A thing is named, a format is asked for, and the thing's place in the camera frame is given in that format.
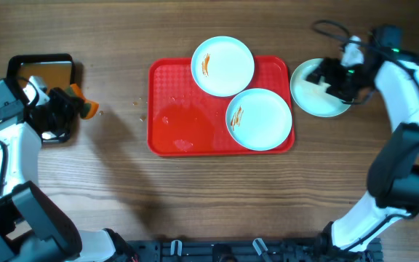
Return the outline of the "orange green sponge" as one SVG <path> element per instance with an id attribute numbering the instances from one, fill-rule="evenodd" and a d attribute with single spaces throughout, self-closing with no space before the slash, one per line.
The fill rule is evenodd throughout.
<path id="1" fill-rule="evenodd" d="M 99 104 L 85 98 L 81 88 L 77 84 L 71 84 L 65 91 L 78 104 L 77 107 L 79 108 L 79 114 L 82 119 L 91 119 L 97 113 Z"/>

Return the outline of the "white plate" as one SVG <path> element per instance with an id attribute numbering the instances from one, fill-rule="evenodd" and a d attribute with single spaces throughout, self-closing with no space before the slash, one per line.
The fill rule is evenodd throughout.
<path id="1" fill-rule="evenodd" d="M 290 78 L 290 92 L 302 110 L 313 116 L 329 118 L 346 112 L 351 106 L 327 94 L 330 85 L 323 79 L 319 84 L 306 80 L 307 75 L 317 69 L 322 61 L 322 58 L 314 58 L 301 63 Z"/>
<path id="2" fill-rule="evenodd" d="M 215 36 L 202 42 L 191 57 L 191 75 L 209 95 L 230 97 L 244 90 L 255 72 L 248 47 L 230 36 Z"/>
<path id="3" fill-rule="evenodd" d="M 240 92 L 226 109 L 229 135 L 252 151 L 270 151 L 293 134 L 290 106 L 278 94 L 263 88 Z"/>

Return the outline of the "white plate top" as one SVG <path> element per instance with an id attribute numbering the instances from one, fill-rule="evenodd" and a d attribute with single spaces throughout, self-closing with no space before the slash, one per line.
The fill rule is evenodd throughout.
<path id="1" fill-rule="evenodd" d="M 248 47 L 230 36 L 215 36 L 202 42 L 191 57 L 191 75 L 209 95 L 230 97 L 244 90 L 255 72 Z"/>

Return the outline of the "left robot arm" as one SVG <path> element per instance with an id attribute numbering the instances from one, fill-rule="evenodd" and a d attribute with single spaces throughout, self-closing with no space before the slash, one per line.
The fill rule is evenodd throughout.
<path id="1" fill-rule="evenodd" d="M 41 77 L 0 79 L 0 261 L 139 261 L 110 229 L 79 231 L 38 186 L 45 135 L 69 136 L 98 105 L 76 84 L 47 89 Z"/>

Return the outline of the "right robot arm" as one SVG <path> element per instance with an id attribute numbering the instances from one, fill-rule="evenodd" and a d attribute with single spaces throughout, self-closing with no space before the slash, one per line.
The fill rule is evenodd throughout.
<path id="1" fill-rule="evenodd" d="M 393 223 L 419 214 L 419 55 L 401 48 L 402 30 L 395 25 L 373 28 L 368 42 L 332 20 L 311 27 L 340 41 L 343 55 L 323 59 L 307 82 L 325 80 L 327 94 L 348 105 L 365 104 L 358 96 L 366 87 L 379 92 L 392 128 L 368 170 L 364 196 L 316 237 L 316 256 L 333 261 L 361 255 Z"/>

